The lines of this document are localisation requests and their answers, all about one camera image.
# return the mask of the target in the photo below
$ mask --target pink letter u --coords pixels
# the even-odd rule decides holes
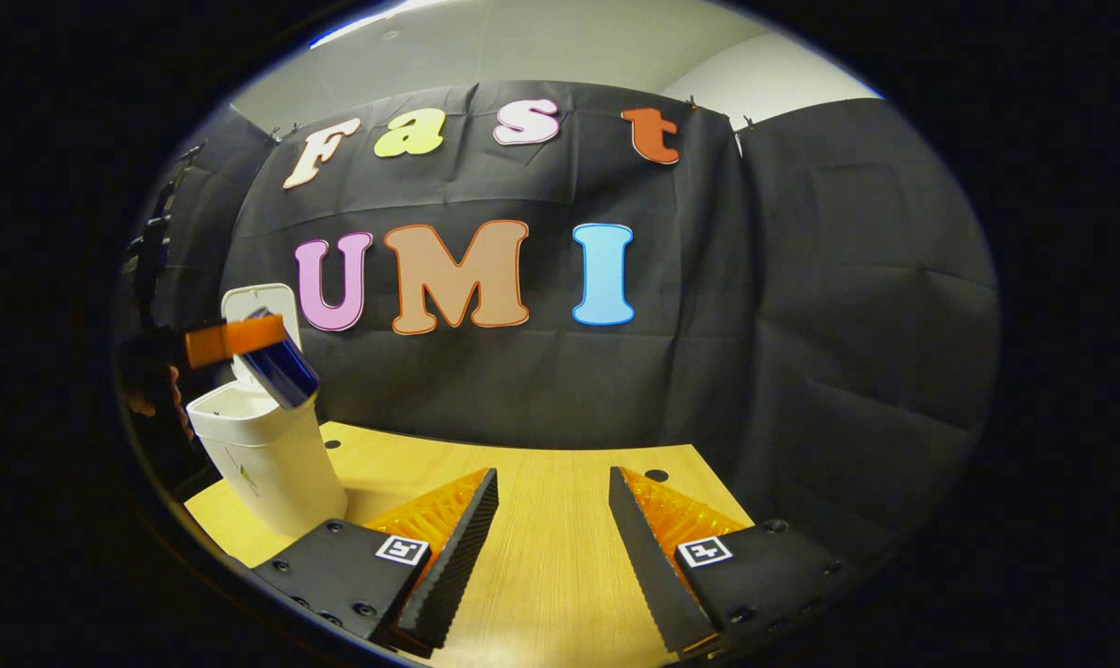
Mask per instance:
[[[344,300],[338,307],[326,305],[321,291],[321,259],[329,252],[327,242],[308,241],[296,249],[296,261],[300,263],[300,308],[311,326],[340,332],[354,326],[361,317],[365,303],[365,249],[373,240],[365,232],[338,240],[338,249],[344,253]]]

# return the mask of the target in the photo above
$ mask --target screw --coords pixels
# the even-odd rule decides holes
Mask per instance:
[[[729,613],[728,620],[734,624],[740,624],[741,622],[748,622],[754,619],[754,615],[758,613],[756,610],[749,607],[749,605],[741,605],[734,612]]]

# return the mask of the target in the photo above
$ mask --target white trash can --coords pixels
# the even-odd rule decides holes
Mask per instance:
[[[244,321],[267,307],[283,316],[296,346],[296,296],[281,282],[225,293],[222,316]],[[317,426],[315,397],[284,410],[235,355],[236,380],[187,405],[192,430],[230,489],[277,534],[300,537],[321,521],[343,519],[348,498]]]

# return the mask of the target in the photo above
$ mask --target brown letter m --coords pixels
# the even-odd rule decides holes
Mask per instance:
[[[459,326],[474,291],[476,326],[512,326],[526,322],[530,312],[517,293],[517,249],[526,224],[491,220],[474,233],[465,259],[457,263],[440,234],[429,224],[409,224],[386,232],[386,245],[399,267],[399,317],[391,323],[399,334],[427,334],[436,330],[427,295],[449,326]]]

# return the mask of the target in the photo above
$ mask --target ceiling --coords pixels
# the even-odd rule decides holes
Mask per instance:
[[[709,56],[765,33],[746,13],[704,0],[445,0],[300,52],[233,105],[263,130],[288,131],[391,94],[482,81],[661,93]]]

